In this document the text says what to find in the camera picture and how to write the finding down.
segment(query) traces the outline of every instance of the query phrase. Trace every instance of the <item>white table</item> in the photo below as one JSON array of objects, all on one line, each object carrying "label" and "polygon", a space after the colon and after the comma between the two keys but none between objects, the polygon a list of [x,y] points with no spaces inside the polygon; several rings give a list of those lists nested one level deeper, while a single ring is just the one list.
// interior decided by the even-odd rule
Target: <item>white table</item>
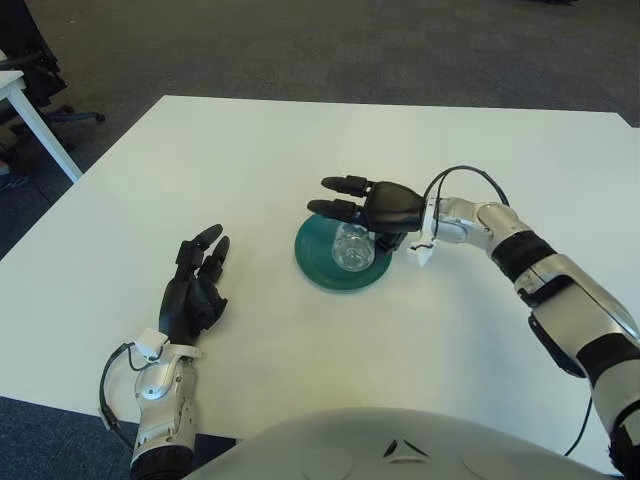
[{"label": "white table", "polygon": [[22,93],[24,82],[20,78],[22,72],[19,70],[0,71],[0,100],[7,98],[16,112],[22,117],[24,123],[31,129],[33,134],[40,140],[42,146],[49,152],[64,173],[76,182],[82,171],[73,163],[66,150],[60,145],[58,139],[51,133],[49,127],[42,120],[33,105],[29,103],[27,97]]},{"label": "white table", "polygon": [[[180,242],[220,222],[229,305],[199,344],[200,431],[247,437],[319,409],[388,406],[564,451],[587,382],[556,367],[482,252],[442,245],[424,270],[399,252],[376,284],[341,294],[302,275],[294,236],[307,201],[333,197],[324,176],[421,190],[469,163],[638,317],[638,138],[607,113],[164,97],[0,263],[0,394],[95,414],[107,356],[157,325]],[[446,194],[494,198],[470,173]],[[108,397],[136,421],[125,364]],[[613,471],[607,446],[594,415],[574,458]]]}]

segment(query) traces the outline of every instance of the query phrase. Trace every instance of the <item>white tag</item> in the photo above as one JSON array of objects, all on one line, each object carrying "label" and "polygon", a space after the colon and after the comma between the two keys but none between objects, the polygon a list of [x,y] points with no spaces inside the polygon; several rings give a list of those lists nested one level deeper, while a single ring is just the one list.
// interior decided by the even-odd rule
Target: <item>white tag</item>
[{"label": "white tag", "polygon": [[155,358],[160,355],[160,350],[164,343],[167,341],[167,336],[153,328],[145,328],[140,338],[134,343],[140,354],[149,361],[150,358]]},{"label": "white tag", "polygon": [[433,223],[433,215],[436,210],[436,198],[437,195],[435,194],[429,195],[427,198],[427,205],[422,219],[422,228],[420,229],[420,238],[417,242],[411,242],[411,245],[407,248],[409,256],[413,258],[420,267],[424,267],[433,255],[435,238],[431,231],[431,224]]}]

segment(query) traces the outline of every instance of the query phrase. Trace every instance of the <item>glass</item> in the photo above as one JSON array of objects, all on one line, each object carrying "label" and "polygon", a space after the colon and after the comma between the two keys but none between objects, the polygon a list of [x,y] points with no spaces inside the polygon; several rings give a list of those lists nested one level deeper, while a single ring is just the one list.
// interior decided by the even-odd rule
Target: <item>glass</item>
[{"label": "glass", "polygon": [[331,249],[333,260],[340,268],[361,272],[371,266],[375,252],[372,232],[353,223],[340,223]]}]

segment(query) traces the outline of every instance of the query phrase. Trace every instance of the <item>gray carpet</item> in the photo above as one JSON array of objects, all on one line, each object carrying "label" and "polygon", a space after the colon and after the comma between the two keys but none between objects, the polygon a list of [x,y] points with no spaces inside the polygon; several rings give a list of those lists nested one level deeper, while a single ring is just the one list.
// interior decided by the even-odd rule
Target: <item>gray carpet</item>
[{"label": "gray carpet", "polygon": [[[69,84],[54,104],[107,116],[104,124],[57,127],[77,145],[72,156],[83,170],[164,94],[610,111],[640,123],[637,0],[29,5]],[[0,258],[70,185],[37,143],[16,168],[33,180],[0,195]],[[4,458],[12,460],[0,477],[125,474],[126,455],[97,419],[7,402],[0,421]],[[34,422],[43,425],[41,442],[26,433]],[[82,438],[95,442],[83,450]],[[39,473],[6,470],[25,461]]]}]

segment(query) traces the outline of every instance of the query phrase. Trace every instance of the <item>green plate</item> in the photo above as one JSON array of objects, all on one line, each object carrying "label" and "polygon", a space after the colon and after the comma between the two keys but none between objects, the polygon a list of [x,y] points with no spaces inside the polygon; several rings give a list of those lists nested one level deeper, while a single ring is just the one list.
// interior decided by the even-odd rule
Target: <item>green plate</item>
[{"label": "green plate", "polygon": [[389,268],[391,255],[376,249],[369,268],[361,272],[348,272],[340,268],[331,256],[333,239],[340,222],[313,215],[302,224],[296,236],[296,260],[304,274],[321,287],[331,290],[355,290],[379,279]]}]

